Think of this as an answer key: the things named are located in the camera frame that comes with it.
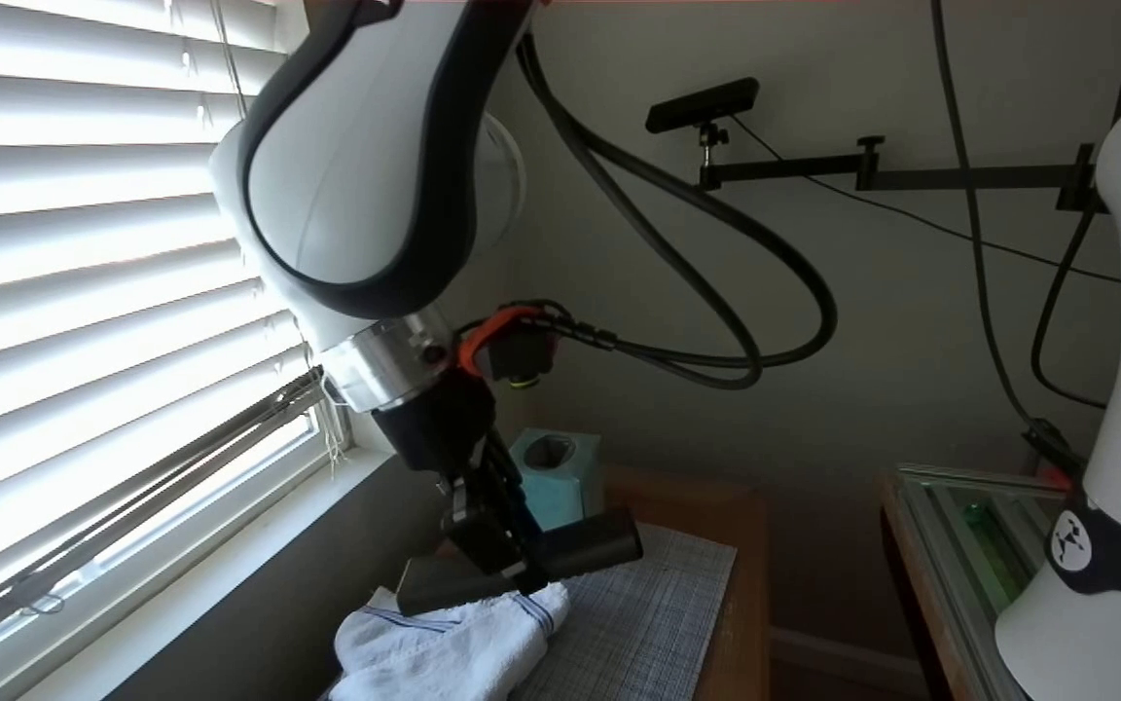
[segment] black metal bracket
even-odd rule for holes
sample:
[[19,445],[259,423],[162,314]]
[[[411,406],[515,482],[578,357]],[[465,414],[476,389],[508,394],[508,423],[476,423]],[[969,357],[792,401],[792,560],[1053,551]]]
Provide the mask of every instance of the black metal bracket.
[[759,164],[713,164],[704,146],[700,186],[714,189],[718,181],[739,177],[813,177],[813,175],[856,175],[856,189],[1058,189],[1058,210],[1106,210],[1092,189],[1092,144],[1073,151],[1073,164],[1030,164],[1030,168],[929,168],[929,170],[879,170],[883,136],[858,136],[847,154],[810,154],[810,158],[759,158]]

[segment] wire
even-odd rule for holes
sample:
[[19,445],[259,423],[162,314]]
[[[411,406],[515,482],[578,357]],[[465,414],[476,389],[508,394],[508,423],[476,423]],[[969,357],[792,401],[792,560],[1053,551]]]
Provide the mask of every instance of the wire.
[[[730,115],[730,125],[742,128],[765,154],[786,158],[786,154],[781,154],[765,136],[759,136],[742,115]],[[830,194],[835,194],[835,198],[847,198],[847,203],[858,203],[858,207],[871,207],[871,210],[887,210],[887,214],[910,218],[910,221],[917,221],[917,224],[925,224],[925,228],[934,228],[934,233],[944,233],[944,238],[953,238],[953,241],[974,241],[974,233],[953,228],[953,224],[940,224],[940,221],[934,221],[934,218],[922,218],[922,214],[916,214],[916,210],[906,210],[906,207],[890,207],[890,203],[879,203],[879,198],[865,198],[865,194],[843,189],[843,186],[833,186],[833,181],[823,181],[823,177],[818,177],[818,175],[803,175],[803,177],[813,181],[813,186],[821,186],[821,189],[830,189]],[[1030,264],[1058,268],[1058,262],[1039,258],[1039,253],[1030,253],[1030,250],[1014,250],[1014,245],[1000,245],[1000,241],[984,241],[984,250],[997,250],[997,253],[1008,253],[1008,258],[1019,258],[1019,262],[1030,262]],[[1073,271],[1073,277],[1100,279],[1100,285],[1118,285],[1118,277],[1110,277],[1110,271],[1092,271],[1092,268],[1069,268],[1069,271]]]
[[984,345],[989,345],[989,357],[992,357],[992,368],[997,368],[1004,401],[1019,414],[1019,419],[1030,419],[1026,406],[1019,401],[1014,380],[1010,380],[1010,373],[1004,367],[1000,341],[997,341],[992,299],[989,299],[989,268],[984,268],[982,194],[977,194],[977,181],[974,181],[974,158],[965,151],[965,128],[962,128],[962,107],[958,107],[958,90],[953,90],[953,64],[949,64],[949,40],[944,40],[944,7],[940,7],[940,0],[929,0],[929,23],[934,23],[934,54],[936,54],[936,71],[940,71],[940,92],[944,92],[953,154],[958,154],[958,170],[962,170],[965,214],[969,214],[969,228],[974,228],[977,303],[982,303]]
[[[786,367],[786,362],[803,362],[810,353],[818,353],[833,332],[835,332],[835,299],[823,285],[823,277],[792,250],[786,245],[774,228],[765,228],[762,221],[746,218],[742,210],[672,177],[670,170],[605,144],[604,136],[596,136],[592,128],[585,128],[560,99],[557,92],[550,90],[546,72],[539,72],[539,63],[537,63],[537,45],[531,45],[531,33],[525,33],[517,44],[517,63],[520,63],[520,72],[531,90],[531,97],[546,105],[550,120],[557,125],[565,146],[574,154],[574,164],[599,181],[599,189],[617,207],[617,214],[633,224],[633,233],[657,253],[665,258],[665,264],[683,277],[683,285],[718,314],[718,324],[736,333],[739,341],[739,357],[730,353],[692,353],[692,349],[670,349],[670,345],[651,345],[651,341],[625,341],[625,340],[613,340],[605,332],[596,332],[596,328],[585,328],[585,324],[570,324],[567,332],[570,333],[589,333],[592,345],[605,345],[605,349],[621,349],[621,353],[633,353],[640,362],[653,362],[660,368],[672,368],[681,377],[692,377],[692,380],[704,380],[704,386],[749,386],[759,380],[762,367]],[[653,221],[625,198],[625,189],[605,175],[605,168],[599,158],[621,168],[625,175],[651,181],[651,186],[660,186],[665,194],[718,218],[725,224],[730,224],[736,233],[749,238],[759,250],[774,253],[805,289],[810,294],[818,299],[821,307],[821,324],[818,332],[790,345],[790,349],[774,349],[774,353],[759,353],[756,345],[756,333],[742,328],[742,320],[725,303],[725,294],[653,228]],[[704,368],[742,368],[739,377],[713,377],[713,373],[700,373]]]
[[1061,289],[1067,289],[1067,271],[1073,271],[1069,264],[1073,264],[1073,258],[1076,258],[1089,224],[1092,224],[1092,210],[1084,210],[1084,214],[1073,221],[1069,245],[1067,245],[1067,253],[1061,253],[1061,264],[1058,264],[1058,271],[1053,271],[1053,279],[1050,279],[1050,293],[1045,293],[1043,303],[1039,303],[1035,332],[1030,332],[1030,377],[1035,377],[1043,389],[1050,389],[1050,394],[1058,394],[1058,395],[1067,395],[1067,401],[1073,401],[1073,406],[1106,408],[1106,401],[1092,401],[1092,395],[1082,395],[1082,394],[1061,389],[1061,386],[1045,373],[1045,367],[1043,367],[1043,345],[1045,345],[1045,333],[1050,333],[1050,320],[1053,320],[1058,294],[1061,294]]

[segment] white blinds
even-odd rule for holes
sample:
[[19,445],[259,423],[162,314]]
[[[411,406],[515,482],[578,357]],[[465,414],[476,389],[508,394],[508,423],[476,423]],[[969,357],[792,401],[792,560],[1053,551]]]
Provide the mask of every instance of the white blinds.
[[253,0],[0,0],[0,578],[308,367],[206,175],[281,54]]

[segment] white cloth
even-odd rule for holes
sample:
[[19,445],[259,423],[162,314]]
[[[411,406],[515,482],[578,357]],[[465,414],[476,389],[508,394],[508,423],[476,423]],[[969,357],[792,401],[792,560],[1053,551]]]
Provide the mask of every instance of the white cloth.
[[376,586],[336,632],[341,676],[329,701],[485,701],[508,697],[546,659],[550,634],[567,614],[565,584],[531,597],[494,597],[429,614],[399,614],[398,597]]

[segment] window sill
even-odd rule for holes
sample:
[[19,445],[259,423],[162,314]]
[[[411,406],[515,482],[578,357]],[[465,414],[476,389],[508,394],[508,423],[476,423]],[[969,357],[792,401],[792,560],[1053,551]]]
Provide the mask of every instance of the window sill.
[[14,621],[0,637],[0,697],[109,697],[393,459],[371,447],[337,463],[315,454],[281,454],[51,614]]

